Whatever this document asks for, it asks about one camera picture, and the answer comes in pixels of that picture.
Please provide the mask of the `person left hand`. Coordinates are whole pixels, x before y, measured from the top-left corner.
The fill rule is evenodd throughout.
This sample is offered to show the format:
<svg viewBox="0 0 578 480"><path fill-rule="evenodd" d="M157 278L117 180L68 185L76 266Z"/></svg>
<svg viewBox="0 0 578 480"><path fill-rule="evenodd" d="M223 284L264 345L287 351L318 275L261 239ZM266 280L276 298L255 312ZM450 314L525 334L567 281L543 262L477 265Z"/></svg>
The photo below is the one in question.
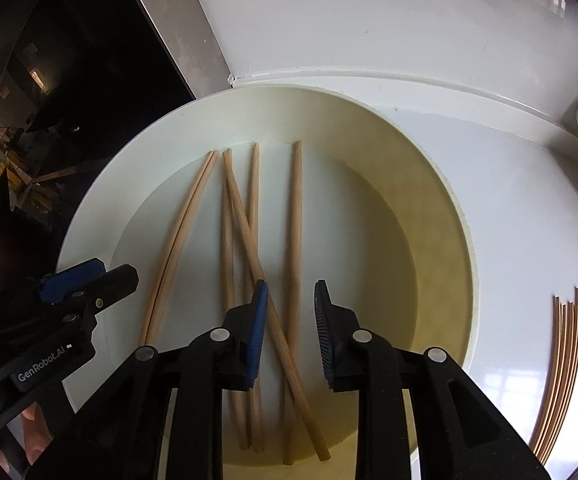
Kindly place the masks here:
<svg viewBox="0 0 578 480"><path fill-rule="evenodd" d="M28 462L33 465L52 440L42 408L33 403L20 415L24 451ZM0 466L8 474L11 463L0 449Z"/></svg>

